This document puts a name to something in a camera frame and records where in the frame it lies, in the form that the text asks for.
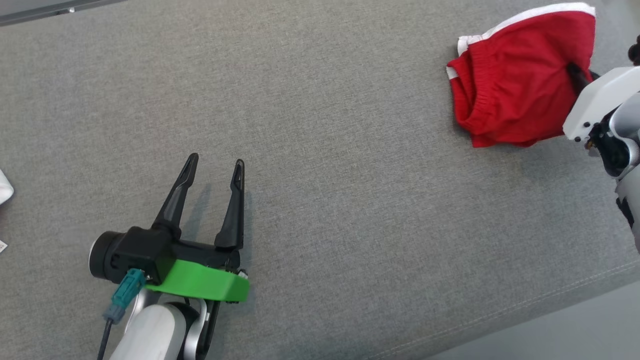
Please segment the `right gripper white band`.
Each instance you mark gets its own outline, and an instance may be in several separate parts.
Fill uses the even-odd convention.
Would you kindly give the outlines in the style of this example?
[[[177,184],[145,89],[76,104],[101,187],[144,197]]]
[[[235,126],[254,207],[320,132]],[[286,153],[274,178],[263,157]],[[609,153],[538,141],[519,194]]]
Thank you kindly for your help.
[[[569,63],[566,71],[578,96],[562,126],[570,141],[585,141],[594,125],[640,90],[638,66],[613,68],[600,76]]]

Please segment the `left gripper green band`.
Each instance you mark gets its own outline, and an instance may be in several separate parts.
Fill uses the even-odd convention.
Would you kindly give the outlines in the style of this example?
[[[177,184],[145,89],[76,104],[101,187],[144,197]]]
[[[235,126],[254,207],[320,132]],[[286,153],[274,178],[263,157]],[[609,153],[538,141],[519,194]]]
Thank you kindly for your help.
[[[166,231],[179,240],[186,196],[194,183],[199,154],[191,153],[178,174],[151,228]],[[245,163],[238,159],[230,182],[231,196],[213,244],[178,241],[172,245],[176,261],[159,285],[147,284],[151,291],[172,296],[219,301],[245,302],[250,282],[241,268],[245,220]]]

